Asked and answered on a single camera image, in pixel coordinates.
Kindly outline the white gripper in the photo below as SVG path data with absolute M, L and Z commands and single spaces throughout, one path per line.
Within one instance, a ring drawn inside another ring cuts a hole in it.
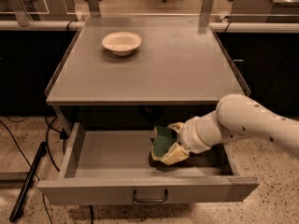
M 184 161 L 189 157 L 190 152 L 199 154 L 210 150 L 210 147 L 204 143 L 197 132 L 200 124 L 200 118 L 195 117 L 183 122 L 175 122 L 167 126 L 168 129 L 175 131 L 177 141 L 163 155 L 161 162 L 166 165 L 172 165 Z

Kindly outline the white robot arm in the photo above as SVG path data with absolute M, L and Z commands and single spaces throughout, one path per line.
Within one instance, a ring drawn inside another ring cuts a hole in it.
M 281 117 L 244 95 L 226 95 L 215 111 L 171 124 L 168 129 L 177 133 L 177 141 L 162 156 L 166 165 L 248 136 L 270 141 L 299 158 L 299 121 Z

